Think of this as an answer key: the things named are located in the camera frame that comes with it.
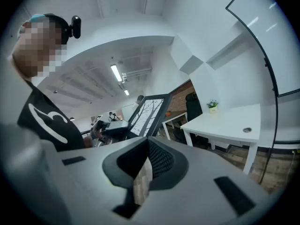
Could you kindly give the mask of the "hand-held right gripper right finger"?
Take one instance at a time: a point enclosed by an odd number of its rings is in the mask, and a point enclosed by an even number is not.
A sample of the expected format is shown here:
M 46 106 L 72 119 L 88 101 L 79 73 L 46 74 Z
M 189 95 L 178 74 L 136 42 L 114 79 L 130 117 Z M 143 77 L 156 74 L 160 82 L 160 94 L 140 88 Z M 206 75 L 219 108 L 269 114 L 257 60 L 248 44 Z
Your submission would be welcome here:
M 148 138 L 148 147 L 148 158 L 152 166 L 150 190 L 172 189 L 188 172 L 187 158 L 153 137 Z

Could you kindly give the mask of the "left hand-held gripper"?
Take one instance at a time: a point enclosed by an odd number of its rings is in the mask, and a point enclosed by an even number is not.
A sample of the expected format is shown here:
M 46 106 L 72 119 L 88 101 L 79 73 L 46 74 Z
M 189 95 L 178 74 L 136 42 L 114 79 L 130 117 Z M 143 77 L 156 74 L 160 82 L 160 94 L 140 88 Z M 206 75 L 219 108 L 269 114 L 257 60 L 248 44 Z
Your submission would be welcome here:
M 123 120 L 112 122 L 98 120 L 90 129 L 93 146 L 100 147 L 122 141 L 128 127 L 129 123 Z

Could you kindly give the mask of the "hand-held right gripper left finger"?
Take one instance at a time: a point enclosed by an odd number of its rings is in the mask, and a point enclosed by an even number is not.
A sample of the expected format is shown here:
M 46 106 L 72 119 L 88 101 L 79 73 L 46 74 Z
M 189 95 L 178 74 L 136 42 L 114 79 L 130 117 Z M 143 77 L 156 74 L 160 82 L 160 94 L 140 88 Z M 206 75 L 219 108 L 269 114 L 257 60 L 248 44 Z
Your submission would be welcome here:
M 108 155 L 102 168 L 110 182 L 121 188 L 132 188 L 149 153 L 148 139 L 140 138 L 128 146 Z

